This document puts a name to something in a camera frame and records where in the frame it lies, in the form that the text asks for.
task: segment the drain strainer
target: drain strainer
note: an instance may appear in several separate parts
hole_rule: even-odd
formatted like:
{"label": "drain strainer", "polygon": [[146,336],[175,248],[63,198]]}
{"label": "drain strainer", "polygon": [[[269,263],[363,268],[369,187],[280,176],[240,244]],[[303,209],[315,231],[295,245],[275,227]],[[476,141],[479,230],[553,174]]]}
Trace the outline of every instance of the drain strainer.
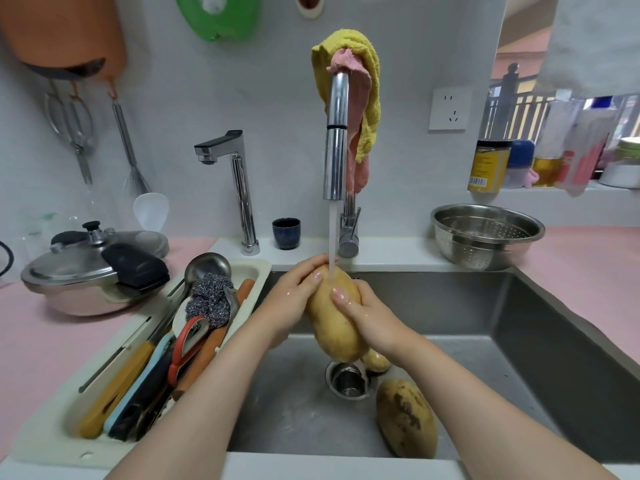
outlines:
{"label": "drain strainer", "polygon": [[332,362],[326,368],[324,379],[332,393],[348,401],[366,399],[377,383],[358,362]]}

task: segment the forearm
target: forearm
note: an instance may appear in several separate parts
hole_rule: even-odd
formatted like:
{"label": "forearm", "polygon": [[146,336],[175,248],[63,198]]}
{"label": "forearm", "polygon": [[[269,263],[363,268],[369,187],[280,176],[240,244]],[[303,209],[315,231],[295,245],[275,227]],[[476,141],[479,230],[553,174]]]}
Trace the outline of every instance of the forearm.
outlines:
{"label": "forearm", "polygon": [[427,339],[412,331],[405,339],[396,363],[427,398],[474,480],[615,478]]}
{"label": "forearm", "polygon": [[110,479],[220,478],[240,407],[267,352],[267,321],[252,317]]}

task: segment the stainless steel colander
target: stainless steel colander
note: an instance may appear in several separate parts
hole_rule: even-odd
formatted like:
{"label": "stainless steel colander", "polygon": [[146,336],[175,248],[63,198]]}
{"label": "stainless steel colander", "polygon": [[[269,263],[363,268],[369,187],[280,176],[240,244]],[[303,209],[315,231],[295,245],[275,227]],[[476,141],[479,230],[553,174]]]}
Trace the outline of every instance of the stainless steel colander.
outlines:
{"label": "stainless steel colander", "polygon": [[441,254],[473,271],[516,266],[545,234],[539,220],[491,205],[444,205],[433,210],[431,222]]}

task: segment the dark blue cup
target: dark blue cup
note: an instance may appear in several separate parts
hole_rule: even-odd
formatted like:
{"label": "dark blue cup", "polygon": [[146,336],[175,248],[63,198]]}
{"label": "dark blue cup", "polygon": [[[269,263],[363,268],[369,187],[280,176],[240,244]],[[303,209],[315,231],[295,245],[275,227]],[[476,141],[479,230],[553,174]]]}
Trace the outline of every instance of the dark blue cup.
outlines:
{"label": "dark blue cup", "polygon": [[271,225],[273,236],[280,249],[295,249],[300,245],[300,219],[284,217],[274,220]]}

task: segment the fingernail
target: fingernail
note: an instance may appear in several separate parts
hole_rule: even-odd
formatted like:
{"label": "fingernail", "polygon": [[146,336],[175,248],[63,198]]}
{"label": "fingernail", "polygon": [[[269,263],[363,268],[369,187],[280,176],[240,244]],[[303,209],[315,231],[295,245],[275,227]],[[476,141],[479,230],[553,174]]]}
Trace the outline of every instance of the fingernail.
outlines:
{"label": "fingernail", "polygon": [[346,303],[347,302],[347,295],[340,288],[334,288],[332,290],[332,293],[333,293],[333,297],[335,298],[335,300],[338,303]]}

